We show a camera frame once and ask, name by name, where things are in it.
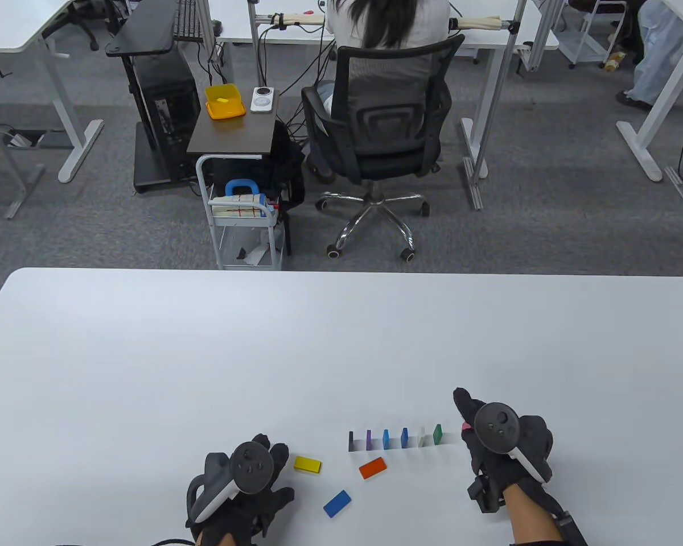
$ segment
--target black computer tower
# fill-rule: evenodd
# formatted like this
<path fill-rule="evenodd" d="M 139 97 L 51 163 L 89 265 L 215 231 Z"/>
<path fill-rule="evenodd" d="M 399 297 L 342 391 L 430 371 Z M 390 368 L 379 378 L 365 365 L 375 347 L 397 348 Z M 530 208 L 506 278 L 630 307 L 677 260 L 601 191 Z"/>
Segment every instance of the black computer tower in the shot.
<path fill-rule="evenodd" d="M 195 161 L 187 155 L 187 146 L 198 121 L 200 102 L 185 57 L 175 45 L 164 55 L 135 57 L 134 71 L 170 180 L 180 183 L 194 177 Z"/>

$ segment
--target black office chair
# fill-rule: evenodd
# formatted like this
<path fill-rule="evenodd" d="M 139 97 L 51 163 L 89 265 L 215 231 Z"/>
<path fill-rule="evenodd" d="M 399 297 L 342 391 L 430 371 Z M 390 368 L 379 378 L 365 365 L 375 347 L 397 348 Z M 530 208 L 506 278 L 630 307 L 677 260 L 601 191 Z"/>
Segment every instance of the black office chair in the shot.
<path fill-rule="evenodd" d="M 68 6 L 66 6 L 66 10 L 43 31 L 43 38 L 48 38 L 51 36 L 51 34 L 53 34 L 53 32 L 56 32 L 58 29 L 63 28 L 66 25 L 78 25 L 89 37 L 91 50 L 98 51 L 99 42 L 97 42 L 96 36 L 94 36 L 94 33 L 85 22 L 87 19 L 98 18 L 102 18 L 102 16 L 96 13 L 96 10 L 91 2 L 87 2 L 87 0 L 71 2 Z"/>
<path fill-rule="evenodd" d="M 363 197 L 324 192 L 316 208 L 328 200 L 363 206 L 327 247 L 338 258 L 347 238 L 367 213 L 375 209 L 404 235 L 407 248 L 401 258 L 411 262 L 415 245 L 409 227 L 386 205 L 420 200 L 420 213 L 430 205 L 419 193 L 385 197 L 378 180 L 438 172 L 440 130 L 451 107 L 445 74 L 464 36 L 414 49 L 355 49 L 339 47 L 331 116 L 315 88 L 302 89 L 312 153 L 321 153 L 332 171 L 353 184 L 367 182 Z"/>

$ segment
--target gray carpet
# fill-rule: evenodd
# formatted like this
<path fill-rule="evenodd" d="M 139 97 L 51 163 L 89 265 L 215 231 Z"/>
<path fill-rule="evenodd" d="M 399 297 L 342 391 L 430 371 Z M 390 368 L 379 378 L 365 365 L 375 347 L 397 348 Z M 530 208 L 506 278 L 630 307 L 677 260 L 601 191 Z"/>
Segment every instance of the gray carpet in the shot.
<path fill-rule="evenodd" d="M 100 26 L 102 46 L 108 35 Z M 128 94 L 121 62 L 91 52 L 74 28 L 57 34 L 58 62 L 81 119 L 106 126 L 71 184 L 59 184 L 66 152 L 18 154 L 25 168 L 48 165 L 34 195 L 16 218 L 2 215 L 13 187 L 0 158 L 0 287 L 24 266 L 214 268 L 203 207 L 190 189 L 134 195 L 134 124 L 138 114 Z M 309 47 L 269 46 L 269 81 L 284 88 L 313 57 Z M 188 57 L 194 57 L 189 46 Z M 250 47 L 234 48 L 236 79 L 252 86 Z M 0 122 L 59 127 L 60 123 L 32 60 L 0 58 L 14 75 L 0 80 Z M 207 77 L 191 63 L 201 86 Z M 631 84 L 627 66 L 605 73 L 596 65 L 567 69 L 559 52 L 545 53 L 538 73 L 511 71 L 488 154 L 485 209 L 472 211 L 458 169 L 458 119 L 472 115 L 484 63 L 455 60 L 448 82 L 454 106 L 443 130 L 441 171 L 425 179 L 396 180 L 390 192 L 423 190 L 432 216 L 404 215 L 419 247 L 417 259 L 402 263 L 398 233 L 381 218 L 365 222 L 339 260 L 328 260 L 327 244 L 352 215 L 337 205 L 328 213 L 313 202 L 323 188 L 308 177 L 307 203 L 293 212 L 294 256 L 289 270 L 433 271 L 587 275 L 683 275 L 683 203 L 669 182 L 653 184 L 636 164 L 615 122 L 639 127 L 644 114 L 613 99 Z M 303 83 L 310 83 L 308 76 Z M 300 86 L 284 96 L 287 119 Z M 683 141 L 683 94 L 651 145 L 664 166 L 676 164 Z M 337 183 L 335 189 L 351 189 Z"/>

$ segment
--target orange block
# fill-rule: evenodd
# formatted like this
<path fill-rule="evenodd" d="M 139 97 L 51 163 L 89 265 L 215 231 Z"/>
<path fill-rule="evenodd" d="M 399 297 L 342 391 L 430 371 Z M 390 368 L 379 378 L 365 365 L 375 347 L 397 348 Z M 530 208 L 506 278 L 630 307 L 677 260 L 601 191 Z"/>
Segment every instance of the orange block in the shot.
<path fill-rule="evenodd" d="M 370 479 L 372 476 L 380 473 L 383 470 L 386 470 L 386 462 L 381 457 L 377 457 L 375 460 L 359 467 L 359 472 L 362 474 L 362 478 L 365 480 Z"/>

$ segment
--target yellow container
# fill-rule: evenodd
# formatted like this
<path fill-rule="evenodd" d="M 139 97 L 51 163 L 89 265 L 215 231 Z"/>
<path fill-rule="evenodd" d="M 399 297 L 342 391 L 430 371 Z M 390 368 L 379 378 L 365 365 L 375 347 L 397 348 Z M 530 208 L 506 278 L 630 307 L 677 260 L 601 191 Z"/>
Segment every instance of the yellow container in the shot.
<path fill-rule="evenodd" d="M 235 84 L 214 85 L 205 90 L 207 112 L 212 119 L 245 116 L 245 105 Z"/>

